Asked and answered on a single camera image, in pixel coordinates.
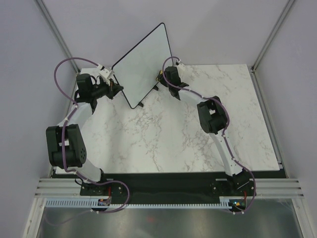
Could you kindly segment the yellow black whiteboard eraser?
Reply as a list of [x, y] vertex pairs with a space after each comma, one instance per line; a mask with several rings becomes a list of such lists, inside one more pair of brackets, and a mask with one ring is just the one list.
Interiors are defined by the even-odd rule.
[[156, 81], [161, 82], [161, 80], [163, 79], [163, 75], [162, 75], [162, 70], [158, 73], [157, 77], [156, 77]]

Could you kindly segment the white whiteboard black frame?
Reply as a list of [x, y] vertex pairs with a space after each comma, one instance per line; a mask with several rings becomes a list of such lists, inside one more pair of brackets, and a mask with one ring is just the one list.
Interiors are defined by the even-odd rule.
[[138, 107], [157, 85], [156, 77], [170, 56], [166, 26], [162, 22], [113, 64], [114, 79], [123, 87], [123, 95], [131, 109]]

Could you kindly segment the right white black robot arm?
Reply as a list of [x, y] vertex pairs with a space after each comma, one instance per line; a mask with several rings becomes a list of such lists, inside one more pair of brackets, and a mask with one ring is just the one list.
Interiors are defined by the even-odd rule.
[[172, 97], [197, 108], [200, 126], [213, 139], [223, 161], [226, 189], [231, 195], [239, 195], [250, 181], [248, 171], [236, 161], [236, 154], [226, 135], [230, 123], [228, 113], [219, 97], [204, 97], [182, 82], [178, 70], [177, 66], [161, 70], [157, 81], [169, 89]]

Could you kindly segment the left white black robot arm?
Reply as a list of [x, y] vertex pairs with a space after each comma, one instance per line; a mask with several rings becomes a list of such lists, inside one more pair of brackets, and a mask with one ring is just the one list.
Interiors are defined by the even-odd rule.
[[49, 162], [67, 173], [73, 173], [84, 182], [91, 183], [91, 190], [97, 195], [108, 191], [108, 182], [102, 179], [102, 169], [94, 166], [87, 158], [87, 150], [81, 134], [81, 128], [94, 114], [97, 99], [113, 99], [123, 86], [112, 79], [104, 82], [100, 76], [88, 73], [76, 77], [78, 89], [75, 92], [71, 112], [59, 125], [46, 129]]

